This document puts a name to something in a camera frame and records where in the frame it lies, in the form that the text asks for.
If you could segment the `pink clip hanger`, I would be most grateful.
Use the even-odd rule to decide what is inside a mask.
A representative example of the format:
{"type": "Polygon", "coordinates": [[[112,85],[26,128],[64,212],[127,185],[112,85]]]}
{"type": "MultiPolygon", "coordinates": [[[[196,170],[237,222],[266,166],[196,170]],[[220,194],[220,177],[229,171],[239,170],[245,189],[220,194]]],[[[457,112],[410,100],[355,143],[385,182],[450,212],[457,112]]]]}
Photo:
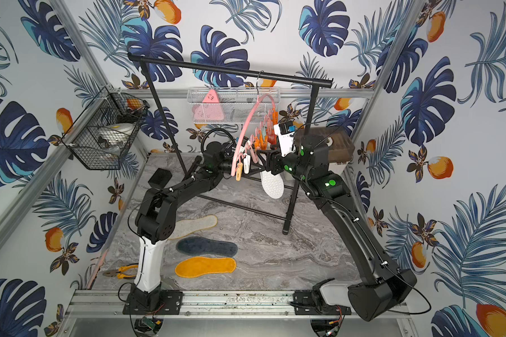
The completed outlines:
{"type": "Polygon", "coordinates": [[[240,137],[238,138],[238,142],[235,148],[235,152],[233,155],[233,161],[231,164],[231,175],[236,177],[236,181],[239,181],[242,176],[243,171],[243,163],[241,162],[243,156],[250,156],[255,164],[258,163],[259,159],[255,154],[255,149],[257,148],[256,142],[260,139],[260,131],[255,131],[249,137],[249,140],[243,145],[243,141],[245,139],[245,133],[249,127],[249,124],[257,112],[258,107],[262,104],[264,98],[268,97],[271,100],[272,108],[275,110],[275,101],[271,94],[259,94],[259,88],[257,87],[257,101],[251,109],[247,119],[244,123],[243,130],[240,133],[240,137]]]}

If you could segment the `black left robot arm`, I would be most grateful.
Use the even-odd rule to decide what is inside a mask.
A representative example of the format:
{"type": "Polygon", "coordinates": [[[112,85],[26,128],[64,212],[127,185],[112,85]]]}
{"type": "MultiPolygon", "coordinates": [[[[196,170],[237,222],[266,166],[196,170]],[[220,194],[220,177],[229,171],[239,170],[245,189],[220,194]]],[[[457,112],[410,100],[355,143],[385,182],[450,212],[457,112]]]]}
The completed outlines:
{"type": "Polygon", "coordinates": [[[150,189],[139,204],[135,218],[140,241],[138,272],[129,290],[123,313],[156,313],[164,306],[160,269],[164,244],[177,226],[177,211],[191,199],[216,188],[231,169],[231,151],[240,143],[230,134],[225,143],[201,142],[197,156],[181,182],[168,186],[172,173],[159,168],[149,180],[150,189]]]}

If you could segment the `orange shoe insole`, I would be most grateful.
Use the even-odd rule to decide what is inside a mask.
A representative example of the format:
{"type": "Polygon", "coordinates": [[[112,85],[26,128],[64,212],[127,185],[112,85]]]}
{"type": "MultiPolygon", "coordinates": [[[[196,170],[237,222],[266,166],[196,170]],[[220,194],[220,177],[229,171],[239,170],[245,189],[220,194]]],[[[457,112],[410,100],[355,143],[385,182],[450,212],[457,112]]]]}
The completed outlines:
{"type": "Polygon", "coordinates": [[[217,225],[218,218],[215,215],[208,215],[197,219],[184,219],[176,223],[169,240],[179,240],[190,234],[213,228],[217,225]]]}
{"type": "Polygon", "coordinates": [[[233,258],[208,258],[192,257],[180,262],[175,273],[182,278],[197,278],[204,275],[227,274],[236,269],[236,261],[233,258]]]}

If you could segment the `dark grey shoe insole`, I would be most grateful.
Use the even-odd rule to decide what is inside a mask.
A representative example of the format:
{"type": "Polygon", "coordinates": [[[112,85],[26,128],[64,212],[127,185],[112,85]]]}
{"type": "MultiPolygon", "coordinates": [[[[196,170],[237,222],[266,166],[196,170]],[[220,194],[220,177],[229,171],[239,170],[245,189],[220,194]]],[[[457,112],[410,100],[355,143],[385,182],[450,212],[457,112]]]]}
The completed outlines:
{"type": "Polygon", "coordinates": [[[177,242],[178,252],[189,256],[215,255],[232,258],[238,246],[232,242],[211,240],[205,237],[187,237],[177,242]]]}

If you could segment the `white shoe insole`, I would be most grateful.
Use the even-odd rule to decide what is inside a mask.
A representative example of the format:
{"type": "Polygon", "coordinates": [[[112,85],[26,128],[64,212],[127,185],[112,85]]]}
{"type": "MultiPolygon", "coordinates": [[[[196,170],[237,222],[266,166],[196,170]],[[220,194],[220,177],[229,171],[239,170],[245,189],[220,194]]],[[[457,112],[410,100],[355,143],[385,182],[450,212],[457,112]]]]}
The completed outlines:
{"type": "Polygon", "coordinates": [[[280,199],[283,196],[285,185],[280,174],[273,175],[271,172],[260,173],[261,185],[264,192],[272,199],[280,199]]]}

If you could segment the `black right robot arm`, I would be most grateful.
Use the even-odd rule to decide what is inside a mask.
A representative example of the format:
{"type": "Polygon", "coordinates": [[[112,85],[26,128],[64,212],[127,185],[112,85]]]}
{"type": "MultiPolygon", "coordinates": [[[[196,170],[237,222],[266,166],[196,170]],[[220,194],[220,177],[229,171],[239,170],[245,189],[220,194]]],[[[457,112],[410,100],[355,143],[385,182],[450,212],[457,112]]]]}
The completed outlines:
{"type": "Polygon", "coordinates": [[[382,248],[368,230],[350,188],[341,175],[330,170],[332,158],[340,154],[327,138],[312,134],[302,136],[288,149],[263,151],[261,159],[266,171],[290,174],[330,221],[351,254],[361,280],[347,284],[326,279],[313,287],[308,302],[297,300],[292,306],[320,315],[346,315],[352,311],[369,322],[384,313],[395,313],[395,307],[416,289],[417,278],[382,248]]]}

